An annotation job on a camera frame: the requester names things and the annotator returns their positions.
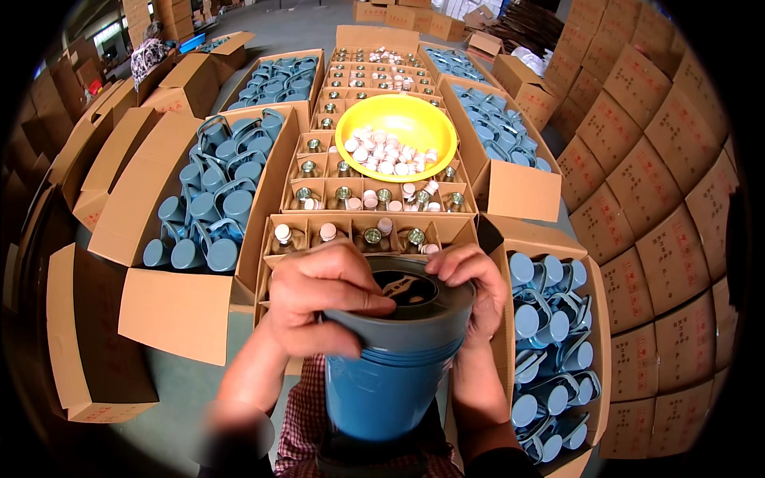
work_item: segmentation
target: hand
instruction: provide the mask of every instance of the hand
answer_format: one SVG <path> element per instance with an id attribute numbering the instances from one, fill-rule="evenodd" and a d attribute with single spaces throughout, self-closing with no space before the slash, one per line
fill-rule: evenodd
<path id="1" fill-rule="evenodd" d="M 425 272 L 438 275 L 449 287 L 474 280 L 476 301 L 462 347 L 489 343 L 500 328 L 507 302 L 507 284 L 489 256 L 476 244 L 450 247 L 431 255 Z"/>
<path id="2" fill-rule="evenodd" d="M 274 269 L 270 295 L 266 316 L 273 337 L 297 357 L 361 355 L 356 336 L 336 322 L 318 324 L 318 311 L 339 309 L 378 316 L 396 308 L 393 299 L 383 297 L 369 263 L 348 239 L 283 258 Z"/>

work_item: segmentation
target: light blue container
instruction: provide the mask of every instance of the light blue container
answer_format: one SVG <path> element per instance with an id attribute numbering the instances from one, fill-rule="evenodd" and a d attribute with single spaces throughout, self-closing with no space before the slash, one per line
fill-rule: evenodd
<path id="1" fill-rule="evenodd" d="M 358 360 L 327 357 L 327 414 L 343 434 L 383 442 L 409 433 L 422 420 L 462 345 L 476 291 L 472 282 L 447 287 L 425 273 L 422 261 L 367 260 L 398 307 L 383 318 L 324 311 L 324 320 L 343 324 L 363 346 Z"/>

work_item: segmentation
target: stack of cardboard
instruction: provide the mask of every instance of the stack of cardboard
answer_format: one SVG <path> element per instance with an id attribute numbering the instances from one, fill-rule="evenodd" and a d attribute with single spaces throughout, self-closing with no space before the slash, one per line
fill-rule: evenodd
<path id="1" fill-rule="evenodd" d="M 162 37 L 183 43 L 194 36 L 189 0 L 154 0 L 154 18 L 164 24 Z"/>
<path id="2" fill-rule="evenodd" d="M 146 0 L 122 0 L 125 9 L 125 18 L 128 21 L 128 34 L 133 49 L 143 43 L 143 32 L 151 23 Z"/>

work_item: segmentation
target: window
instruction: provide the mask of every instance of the window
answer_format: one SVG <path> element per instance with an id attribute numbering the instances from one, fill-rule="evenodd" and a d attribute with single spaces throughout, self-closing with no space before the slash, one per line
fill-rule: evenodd
<path id="1" fill-rule="evenodd" d="M 98 46 L 118 33 L 119 33 L 119 23 L 114 22 L 110 26 L 104 28 L 99 33 L 97 33 L 96 36 L 93 37 L 93 43 L 95 43 L 96 46 Z"/>

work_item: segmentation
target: finger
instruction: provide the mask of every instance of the finger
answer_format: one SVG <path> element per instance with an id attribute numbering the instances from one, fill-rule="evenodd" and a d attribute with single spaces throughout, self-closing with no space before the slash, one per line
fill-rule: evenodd
<path id="1" fill-rule="evenodd" d="M 372 294 L 338 280 L 299 278 L 295 286 L 277 290 L 273 301 L 284 301 L 295 314 L 309 314 L 326 309 L 353 311 L 371 317 L 387 315 L 396 308 L 393 299 Z"/>
<path id="2" fill-rule="evenodd" d="M 340 279 L 365 291 L 383 295 L 383 290 L 372 276 L 369 263 L 350 241 L 327 244 L 321 250 L 295 261 L 295 265 L 300 273 L 308 277 Z"/>
<path id="3" fill-rule="evenodd" d="M 486 255 L 483 253 L 478 244 L 467 244 L 460 246 L 454 251 L 447 250 L 447 255 L 444 257 L 444 263 L 441 265 L 441 270 L 438 271 L 438 278 L 442 281 L 446 281 L 452 274 L 457 266 L 462 262 L 474 255 Z"/>
<path id="4" fill-rule="evenodd" d="M 507 286 L 500 270 L 485 254 L 476 254 L 460 262 L 454 272 L 445 280 L 446 285 L 455 287 L 474 279 L 499 304 L 507 300 Z"/>
<path id="5" fill-rule="evenodd" d="M 282 331 L 281 341 L 289 344 L 288 352 L 293 356 L 306 357 L 316 353 L 361 356 L 359 340 L 337 322 L 287 328 Z"/>

